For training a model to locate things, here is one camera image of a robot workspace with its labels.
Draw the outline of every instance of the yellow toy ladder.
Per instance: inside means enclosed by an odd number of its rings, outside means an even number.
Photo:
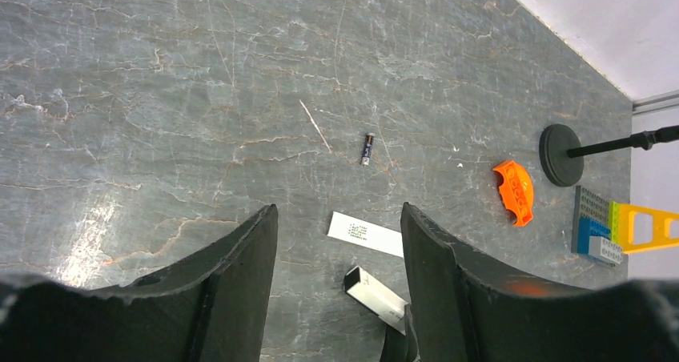
[[[639,213],[653,218],[653,236],[650,242],[634,244],[634,216]],[[625,254],[679,246],[679,238],[670,238],[672,222],[679,224],[679,214],[616,202],[611,202],[609,208],[611,239],[621,245]]]

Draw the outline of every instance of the black round base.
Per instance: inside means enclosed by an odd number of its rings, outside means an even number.
[[[575,131],[563,124],[553,124],[540,137],[540,163],[550,182],[559,187],[570,187],[582,177],[585,160],[569,158],[566,151],[580,147]]]

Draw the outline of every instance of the battery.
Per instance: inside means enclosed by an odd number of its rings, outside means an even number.
[[[363,145],[363,157],[361,157],[361,165],[367,166],[370,163],[370,154],[372,153],[372,144],[375,141],[375,134],[368,132],[365,135],[365,144]]]

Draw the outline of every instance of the black stand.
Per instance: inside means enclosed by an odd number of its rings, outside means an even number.
[[[553,124],[542,131],[540,137],[540,163],[547,178],[559,187],[569,187],[582,177],[585,155],[641,147],[650,150],[654,143],[667,143],[679,139],[679,125],[660,130],[632,134],[629,138],[612,140],[582,147],[576,133],[563,124]]]

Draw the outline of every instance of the yellow plastic object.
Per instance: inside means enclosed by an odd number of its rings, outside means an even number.
[[[499,187],[504,208],[516,215],[514,226],[523,227],[532,219],[533,190],[526,169],[513,160],[505,160],[493,168],[502,175]]]
[[[679,214],[615,202],[611,202],[609,211],[611,239],[621,245],[625,254],[679,246],[679,238],[669,237],[670,225],[672,222],[679,222]],[[633,244],[636,214],[648,214],[653,218],[653,236],[648,243]]]

